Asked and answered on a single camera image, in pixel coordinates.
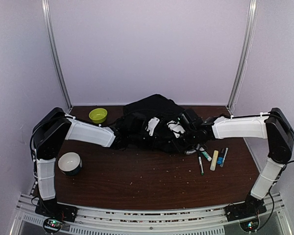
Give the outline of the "black student backpack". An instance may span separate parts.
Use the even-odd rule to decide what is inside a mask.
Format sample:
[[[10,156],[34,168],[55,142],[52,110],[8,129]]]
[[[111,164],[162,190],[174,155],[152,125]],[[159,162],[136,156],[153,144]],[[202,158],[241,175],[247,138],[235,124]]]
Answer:
[[[154,94],[123,107],[113,125],[115,148],[129,145],[167,153],[199,150],[206,142],[203,120],[193,109]]]

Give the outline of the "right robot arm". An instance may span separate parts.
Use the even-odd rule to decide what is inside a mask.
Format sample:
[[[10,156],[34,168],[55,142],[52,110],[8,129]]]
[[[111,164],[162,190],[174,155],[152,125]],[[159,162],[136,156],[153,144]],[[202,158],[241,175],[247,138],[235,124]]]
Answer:
[[[294,130],[279,108],[249,116],[220,115],[205,121],[188,109],[182,112],[177,120],[185,131],[183,139],[194,144],[227,138],[267,139],[268,159],[245,199],[247,205],[256,207],[261,204],[292,157]]]

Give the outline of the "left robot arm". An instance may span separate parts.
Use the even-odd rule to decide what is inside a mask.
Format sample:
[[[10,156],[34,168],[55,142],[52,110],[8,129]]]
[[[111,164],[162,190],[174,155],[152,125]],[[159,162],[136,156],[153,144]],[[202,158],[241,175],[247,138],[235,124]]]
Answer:
[[[73,140],[117,148],[122,138],[112,127],[99,127],[52,109],[32,130],[29,148],[36,170],[40,204],[46,210],[56,210],[55,161],[64,141]]]

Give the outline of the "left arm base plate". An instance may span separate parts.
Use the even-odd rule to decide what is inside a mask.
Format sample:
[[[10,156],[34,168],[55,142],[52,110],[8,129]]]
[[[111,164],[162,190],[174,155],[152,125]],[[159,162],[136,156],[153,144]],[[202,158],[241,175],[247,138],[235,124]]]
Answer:
[[[77,207],[58,204],[57,202],[48,203],[47,201],[39,201],[35,209],[36,214],[55,218],[61,222],[75,222],[77,211]]]

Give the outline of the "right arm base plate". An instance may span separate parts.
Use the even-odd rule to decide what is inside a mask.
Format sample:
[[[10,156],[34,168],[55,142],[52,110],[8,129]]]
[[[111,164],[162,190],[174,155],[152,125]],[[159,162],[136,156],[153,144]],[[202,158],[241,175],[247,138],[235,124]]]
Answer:
[[[238,203],[230,204],[224,208],[227,221],[241,220],[249,217],[257,216],[258,214],[265,213],[267,211],[266,206],[261,203],[260,205],[254,205],[251,203]]]

